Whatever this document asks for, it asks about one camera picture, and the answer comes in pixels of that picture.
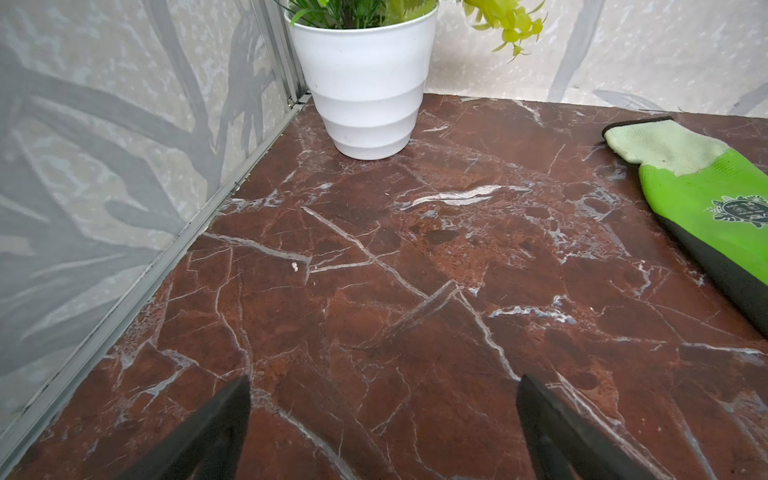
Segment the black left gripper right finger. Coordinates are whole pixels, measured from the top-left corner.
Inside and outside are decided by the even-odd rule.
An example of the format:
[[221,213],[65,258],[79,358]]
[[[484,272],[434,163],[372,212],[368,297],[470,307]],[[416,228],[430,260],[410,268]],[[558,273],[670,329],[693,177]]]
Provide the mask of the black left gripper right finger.
[[536,378],[521,378],[516,407],[538,479],[653,477]]

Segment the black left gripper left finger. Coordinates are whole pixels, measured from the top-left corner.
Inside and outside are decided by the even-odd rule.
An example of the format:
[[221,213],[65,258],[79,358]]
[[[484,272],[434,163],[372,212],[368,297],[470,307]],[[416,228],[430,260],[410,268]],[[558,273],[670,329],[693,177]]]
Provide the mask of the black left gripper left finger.
[[233,479],[251,411],[250,382],[240,376],[178,425],[121,479]]

